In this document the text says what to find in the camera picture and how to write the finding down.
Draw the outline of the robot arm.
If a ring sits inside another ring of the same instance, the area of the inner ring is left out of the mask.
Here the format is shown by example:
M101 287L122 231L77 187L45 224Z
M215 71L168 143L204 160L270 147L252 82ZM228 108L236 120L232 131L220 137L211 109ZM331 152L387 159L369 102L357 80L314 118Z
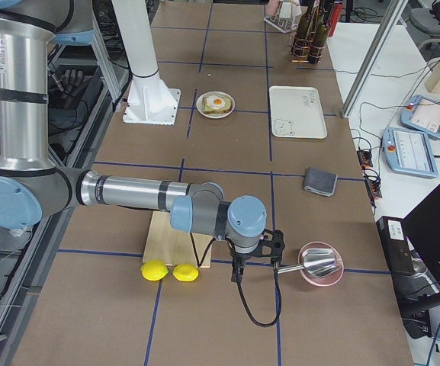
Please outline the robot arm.
M278 273L283 235L267 229L256 197L229 202L214 183L99 175L50 160L47 47L57 35L77 37L92 26L90 1L0 1L0 226L23 228L78 205L158 210L170 213L177 230L227 241L233 282L241 282L246 261L261 258L264 248Z

